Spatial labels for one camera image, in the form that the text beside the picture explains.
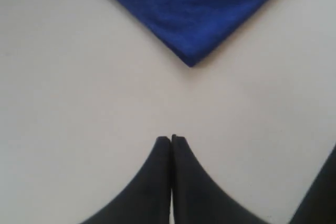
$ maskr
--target black object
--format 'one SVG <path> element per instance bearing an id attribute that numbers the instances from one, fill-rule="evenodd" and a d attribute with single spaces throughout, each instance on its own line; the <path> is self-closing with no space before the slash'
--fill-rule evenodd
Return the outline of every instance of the black object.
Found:
<path id="1" fill-rule="evenodd" d="M 336 224 L 336 147 L 290 223 Z"/>
<path id="2" fill-rule="evenodd" d="M 127 187 L 82 224 L 169 224 L 171 142 L 159 137 Z"/>
<path id="3" fill-rule="evenodd" d="M 184 137 L 173 135 L 172 150 L 176 224 L 266 224 L 220 189 Z"/>

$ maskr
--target blue cloth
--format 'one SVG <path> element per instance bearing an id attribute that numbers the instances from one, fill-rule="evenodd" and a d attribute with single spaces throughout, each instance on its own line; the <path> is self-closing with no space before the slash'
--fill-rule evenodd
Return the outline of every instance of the blue cloth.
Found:
<path id="1" fill-rule="evenodd" d="M 266 0 L 118 0 L 192 67 Z"/>

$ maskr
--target white surface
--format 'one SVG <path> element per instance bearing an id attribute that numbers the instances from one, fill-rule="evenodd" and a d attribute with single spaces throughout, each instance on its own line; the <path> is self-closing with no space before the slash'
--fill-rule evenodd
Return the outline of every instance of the white surface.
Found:
<path id="1" fill-rule="evenodd" d="M 177 133 L 283 224 L 335 144 L 335 0 L 271 0 L 193 69 L 115 0 L 0 8 L 0 223 L 78 224 Z"/>

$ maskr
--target folded blue fabric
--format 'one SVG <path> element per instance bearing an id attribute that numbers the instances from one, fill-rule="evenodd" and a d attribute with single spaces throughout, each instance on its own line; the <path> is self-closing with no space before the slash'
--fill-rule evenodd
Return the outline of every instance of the folded blue fabric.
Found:
<path id="1" fill-rule="evenodd" d="M 192 67 L 266 0 L 118 0 Z"/>

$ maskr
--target blue fabric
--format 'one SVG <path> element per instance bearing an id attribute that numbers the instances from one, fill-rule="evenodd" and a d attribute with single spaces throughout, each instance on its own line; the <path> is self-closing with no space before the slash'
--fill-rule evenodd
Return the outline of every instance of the blue fabric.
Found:
<path id="1" fill-rule="evenodd" d="M 118 0 L 192 67 L 266 0 Z"/>

